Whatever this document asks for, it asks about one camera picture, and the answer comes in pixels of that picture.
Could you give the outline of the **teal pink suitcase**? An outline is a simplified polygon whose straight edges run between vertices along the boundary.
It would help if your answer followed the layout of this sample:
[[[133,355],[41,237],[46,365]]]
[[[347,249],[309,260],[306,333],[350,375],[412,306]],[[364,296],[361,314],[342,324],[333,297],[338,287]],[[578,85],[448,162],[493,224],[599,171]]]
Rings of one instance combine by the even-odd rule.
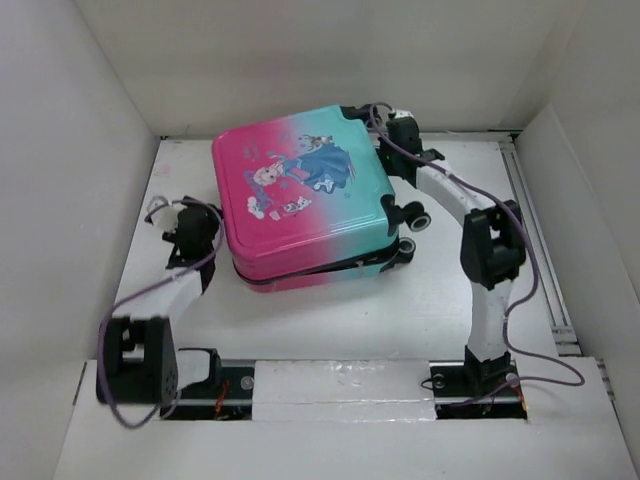
[[[400,205],[369,137],[375,108],[327,106],[229,129],[212,143],[238,277],[267,293],[374,276],[409,263],[431,223]]]

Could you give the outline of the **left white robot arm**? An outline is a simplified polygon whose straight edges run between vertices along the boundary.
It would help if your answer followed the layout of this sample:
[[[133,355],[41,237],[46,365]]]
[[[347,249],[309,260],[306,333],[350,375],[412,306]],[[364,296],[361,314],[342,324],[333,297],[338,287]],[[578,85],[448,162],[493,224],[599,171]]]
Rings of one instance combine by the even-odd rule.
[[[174,331],[209,287],[224,237],[220,210],[191,197],[156,197],[146,223],[171,246],[161,280],[117,301],[99,333],[96,396],[103,404],[167,405],[188,387],[212,396],[222,387],[213,348],[178,348]]]

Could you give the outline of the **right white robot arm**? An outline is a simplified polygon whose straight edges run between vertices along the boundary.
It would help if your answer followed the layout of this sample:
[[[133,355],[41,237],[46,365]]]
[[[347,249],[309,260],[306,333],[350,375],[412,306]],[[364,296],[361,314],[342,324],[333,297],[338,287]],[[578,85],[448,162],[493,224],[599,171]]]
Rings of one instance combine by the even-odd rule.
[[[471,330],[462,364],[431,367],[433,391],[462,402],[486,395],[515,371],[504,322],[526,260],[520,207],[514,201],[498,205],[454,174],[441,153],[425,150],[411,116],[386,122],[378,153],[388,175],[434,199],[462,227],[460,263],[472,288]]]

